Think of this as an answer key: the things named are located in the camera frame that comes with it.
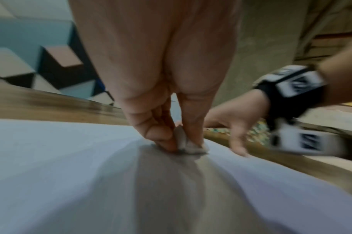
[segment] table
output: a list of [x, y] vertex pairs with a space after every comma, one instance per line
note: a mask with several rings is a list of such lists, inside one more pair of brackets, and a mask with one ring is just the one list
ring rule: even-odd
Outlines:
[[[109, 125], [128, 124], [123, 112], [112, 106], [3, 83], [0, 83], [0, 118]], [[228, 146], [226, 135], [206, 131], [204, 136]], [[248, 143], [247, 147], [249, 153], [255, 157], [328, 181], [352, 194], [352, 172], [349, 170], [304, 156], [271, 152], [259, 144]]]

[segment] white sheet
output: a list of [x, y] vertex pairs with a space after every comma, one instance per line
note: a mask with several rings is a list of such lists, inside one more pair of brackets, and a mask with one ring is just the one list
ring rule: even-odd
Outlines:
[[0, 234], [352, 233], [352, 196], [206, 141], [169, 155], [128, 126], [0, 120]]

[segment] hand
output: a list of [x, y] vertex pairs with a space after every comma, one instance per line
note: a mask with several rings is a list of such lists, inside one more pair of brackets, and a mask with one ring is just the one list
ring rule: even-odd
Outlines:
[[268, 113], [269, 108], [270, 101], [266, 95], [254, 89], [211, 109], [204, 120], [204, 127], [230, 128], [231, 150], [238, 155], [247, 156], [246, 134]]
[[203, 121], [235, 53], [240, 0], [70, 0], [107, 90], [145, 138], [176, 151], [172, 93], [188, 138]]

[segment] geometric patterned wall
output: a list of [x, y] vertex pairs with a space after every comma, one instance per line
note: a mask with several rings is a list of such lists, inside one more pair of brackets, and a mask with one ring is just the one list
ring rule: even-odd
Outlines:
[[0, 82], [114, 105], [66, 0], [0, 0]]

